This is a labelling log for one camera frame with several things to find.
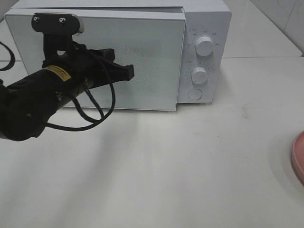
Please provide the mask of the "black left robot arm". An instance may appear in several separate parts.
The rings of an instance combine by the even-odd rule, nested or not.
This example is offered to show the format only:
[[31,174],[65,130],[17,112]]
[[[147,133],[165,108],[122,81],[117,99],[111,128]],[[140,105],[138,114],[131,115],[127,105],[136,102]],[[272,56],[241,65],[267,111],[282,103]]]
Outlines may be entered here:
[[[112,48],[87,49],[70,35],[44,35],[42,68],[8,86],[0,87],[0,136],[12,141],[39,137],[45,128],[80,132],[101,124],[104,113],[91,89],[134,76],[133,65],[114,62]],[[57,110],[72,102],[87,126],[67,127],[49,122]]]

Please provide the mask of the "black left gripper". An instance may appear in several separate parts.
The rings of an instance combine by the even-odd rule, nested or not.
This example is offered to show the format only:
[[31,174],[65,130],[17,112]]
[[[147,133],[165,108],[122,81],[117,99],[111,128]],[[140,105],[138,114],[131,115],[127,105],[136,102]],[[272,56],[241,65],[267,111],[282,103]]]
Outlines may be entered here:
[[41,88],[48,92],[77,93],[87,88],[109,84],[105,70],[112,83],[130,81],[134,77],[133,65],[113,65],[114,49],[88,49],[73,41],[71,35],[43,35],[45,60],[41,70]]

